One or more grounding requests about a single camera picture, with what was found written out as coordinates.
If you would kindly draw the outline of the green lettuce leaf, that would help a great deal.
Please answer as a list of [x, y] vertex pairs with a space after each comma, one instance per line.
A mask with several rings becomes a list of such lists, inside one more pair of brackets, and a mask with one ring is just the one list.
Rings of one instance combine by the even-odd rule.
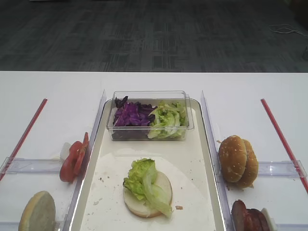
[[138, 200], [146, 199], [153, 208], [169, 218], [172, 215], [172, 207], [167, 194], [154, 185], [157, 175], [158, 170], [153, 159], [135, 160], [131, 164], [128, 176], [123, 180], [123, 187], [129, 189]]

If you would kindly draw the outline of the green lettuce pile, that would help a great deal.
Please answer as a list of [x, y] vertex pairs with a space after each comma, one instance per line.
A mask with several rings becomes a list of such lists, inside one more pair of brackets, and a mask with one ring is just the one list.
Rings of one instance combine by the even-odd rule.
[[179, 103], [161, 101], [151, 113], [155, 116], [150, 126], [155, 128], [149, 131], [149, 139], [183, 139], [185, 130], [179, 127], [187, 126], [186, 109]]

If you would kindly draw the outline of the front tomato slice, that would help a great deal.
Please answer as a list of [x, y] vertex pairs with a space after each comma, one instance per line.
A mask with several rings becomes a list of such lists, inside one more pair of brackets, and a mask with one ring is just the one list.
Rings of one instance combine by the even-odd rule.
[[63, 182], [73, 182], [76, 175], [74, 174], [74, 167], [77, 161], [77, 155], [82, 143], [80, 141], [74, 142], [69, 149], [69, 156], [63, 162], [60, 170], [60, 180]]

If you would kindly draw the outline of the meat patty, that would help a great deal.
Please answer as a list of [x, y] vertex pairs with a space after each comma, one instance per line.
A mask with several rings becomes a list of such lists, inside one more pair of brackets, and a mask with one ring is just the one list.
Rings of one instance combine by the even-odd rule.
[[237, 200], [232, 205], [231, 215], [236, 231], [245, 231], [246, 206], [241, 200]]
[[265, 216], [257, 209], [247, 209], [245, 215], [246, 231], [270, 231]]

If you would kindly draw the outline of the rear meat patty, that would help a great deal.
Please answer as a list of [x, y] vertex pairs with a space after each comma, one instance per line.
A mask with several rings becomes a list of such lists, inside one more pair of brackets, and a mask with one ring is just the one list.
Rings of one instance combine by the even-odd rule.
[[265, 216], [257, 209], [247, 209], [245, 215], [246, 231], [270, 231]]

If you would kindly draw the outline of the purple cabbage shreds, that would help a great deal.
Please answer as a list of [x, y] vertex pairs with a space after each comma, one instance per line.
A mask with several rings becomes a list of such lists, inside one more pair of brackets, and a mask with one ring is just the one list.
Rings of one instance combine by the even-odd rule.
[[[148, 127], [155, 119], [151, 112], [156, 109], [151, 104], [141, 104], [140, 102], [127, 102], [128, 96], [122, 100], [116, 98], [113, 125], [115, 127]], [[114, 140], [144, 140], [148, 134], [147, 129], [120, 129], [112, 134]]]

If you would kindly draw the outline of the cream metal tray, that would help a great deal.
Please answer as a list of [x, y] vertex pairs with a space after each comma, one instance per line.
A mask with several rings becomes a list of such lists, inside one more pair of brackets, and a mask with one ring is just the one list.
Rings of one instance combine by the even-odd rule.
[[[200, 105], [192, 101], [194, 129], [183, 141], [113, 141], [106, 129], [111, 101], [102, 117], [89, 165], [66, 231], [223, 231], [223, 217]], [[171, 218], [140, 218], [123, 199], [123, 179], [131, 163], [155, 160], [172, 185]]]

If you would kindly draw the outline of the right long clear divider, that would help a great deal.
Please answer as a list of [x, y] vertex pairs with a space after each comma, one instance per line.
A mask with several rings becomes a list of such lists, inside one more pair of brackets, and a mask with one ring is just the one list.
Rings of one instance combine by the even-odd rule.
[[219, 199], [219, 207], [220, 213], [222, 216], [223, 227], [225, 231], [234, 231], [234, 224], [229, 208], [227, 193], [226, 193], [226, 186], [223, 179], [223, 176], [220, 172], [220, 163], [218, 158], [218, 153], [216, 150], [216, 142], [214, 139], [213, 131], [212, 131], [212, 124], [211, 119], [209, 116], [208, 105], [204, 96], [204, 92], [201, 93], [201, 105], [202, 105], [202, 112], [204, 118], [204, 124], [206, 127], [206, 135], [207, 141], [209, 146], [209, 152], [211, 156], [211, 163], [215, 177], [216, 189]]

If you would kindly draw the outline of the front sesame bun top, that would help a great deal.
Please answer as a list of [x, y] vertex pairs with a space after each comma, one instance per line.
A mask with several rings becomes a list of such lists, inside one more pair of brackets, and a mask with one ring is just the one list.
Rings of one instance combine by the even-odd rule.
[[244, 141], [237, 135], [226, 138], [218, 150], [221, 173], [227, 182], [237, 182], [242, 177], [247, 162]]

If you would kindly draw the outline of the bun bottom on tray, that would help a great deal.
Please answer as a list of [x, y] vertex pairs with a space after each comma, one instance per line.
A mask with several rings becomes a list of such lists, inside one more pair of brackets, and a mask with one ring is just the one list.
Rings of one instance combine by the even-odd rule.
[[[160, 187], [166, 194], [169, 204], [172, 202], [172, 186], [169, 178], [162, 172], [158, 171], [158, 175], [154, 185]], [[143, 218], [152, 218], [162, 213], [153, 208], [146, 199], [138, 200], [137, 197], [127, 188], [123, 189], [123, 197], [128, 209], [135, 215]]]

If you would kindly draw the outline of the rear sesame bun top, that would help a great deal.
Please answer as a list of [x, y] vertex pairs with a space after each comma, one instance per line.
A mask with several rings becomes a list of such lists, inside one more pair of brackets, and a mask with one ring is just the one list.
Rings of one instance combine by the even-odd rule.
[[248, 140], [243, 139], [246, 152], [247, 161], [245, 171], [236, 185], [241, 188], [251, 187], [258, 175], [258, 160], [254, 153], [251, 143]]

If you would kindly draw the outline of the red straw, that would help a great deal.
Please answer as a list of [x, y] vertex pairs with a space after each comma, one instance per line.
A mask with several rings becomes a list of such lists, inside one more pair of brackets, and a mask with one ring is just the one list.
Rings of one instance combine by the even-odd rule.
[[11, 153], [11, 155], [7, 158], [6, 161], [4, 161], [4, 167], [1, 168], [0, 171], [0, 180], [3, 179], [3, 177], [5, 176], [9, 166], [11, 165], [11, 163], [13, 162], [13, 160], [15, 159], [18, 151], [20, 150], [22, 144], [24, 143], [25, 139], [27, 138], [29, 132], [31, 131], [34, 123], [36, 122], [38, 116], [40, 115], [41, 111], [43, 110], [44, 106], [46, 105], [48, 99], [44, 98], [40, 104], [40, 106], [38, 107], [38, 109], [36, 110], [35, 114], [33, 115], [31, 121], [29, 122], [28, 126], [26, 127], [25, 131], [23, 132], [20, 140], [18, 141], [17, 145], [15, 146], [13, 152]]
[[265, 99], [261, 99], [260, 101], [261, 101], [265, 111], [267, 112], [267, 114], [269, 116], [269, 119], [270, 119], [272, 125], [274, 126], [274, 128], [275, 128], [275, 130], [276, 130], [276, 132], [277, 132], [277, 134], [278, 134], [278, 136], [279, 136], [279, 138], [280, 138], [280, 140], [281, 140], [281, 142], [282, 142], [282, 144], [283, 144], [283, 146], [284, 146], [284, 148], [285, 148], [285, 150], [286, 150], [290, 160], [293, 162], [293, 164], [295, 166], [295, 169], [298, 172], [298, 175], [300, 177], [300, 180], [301, 180], [305, 190], [308, 191], [308, 181], [307, 181], [307, 177], [304, 176], [303, 168], [300, 167], [299, 161], [296, 160], [296, 157], [293, 154], [293, 152], [291, 150], [291, 147], [289, 146], [285, 136], [283, 135], [283, 133], [282, 133], [282, 131], [281, 131], [281, 129], [280, 129], [280, 127], [279, 127], [279, 125], [278, 125], [274, 115], [272, 114], [272, 112], [271, 112], [271, 110], [270, 110], [266, 100]]

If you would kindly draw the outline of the left red straw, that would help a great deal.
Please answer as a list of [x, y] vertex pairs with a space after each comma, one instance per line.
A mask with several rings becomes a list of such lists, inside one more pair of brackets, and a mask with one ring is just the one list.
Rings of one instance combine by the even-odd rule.
[[40, 104], [40, 106], [38, 107], [38, 109], [36, 110], [35, 114], [33, 115], [31, 121], [29, 122], [28, 126], [26, 127], [25, 131], [23, 132], [20, 140], [18, 141], [17, 145], [15, 146], [13, 152], [11, 153], [11, 155], [7, 158], [6, 161], [4, 161], [4, 167], [1, 168], [0, 171], [0, 180], [3, 179], [3, 177], [5, 176], [9, 166], [11, 165], [11, 163], [13, 162], [13, 160], [15, 159], [18, 151], [20, 150], [22, 144], [24, 143], [25, 139], [27, 138], [29, 132], [31, 131], [34, 123], [36, 122], [38, 116], [40, 115], [41, 111], [43, 110], [44, 106], [46, 105], [48, 99], [44, 98]]

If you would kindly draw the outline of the upright bun half left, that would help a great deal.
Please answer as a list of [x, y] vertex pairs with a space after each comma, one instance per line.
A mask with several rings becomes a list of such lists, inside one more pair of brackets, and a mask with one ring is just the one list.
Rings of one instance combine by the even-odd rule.
[[31, 197], [23, 210], [19, 231], [53, 231], [55, 228], [55, 202], [47, 191]]

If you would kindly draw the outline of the left upper clear rail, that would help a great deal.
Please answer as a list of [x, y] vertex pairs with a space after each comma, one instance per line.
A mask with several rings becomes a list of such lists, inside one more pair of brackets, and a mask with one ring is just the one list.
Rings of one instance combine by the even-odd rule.
[[1, 174], [57, 174], [62, 162], [59, 159], [24, 159], [7, 157], [0, 167]]

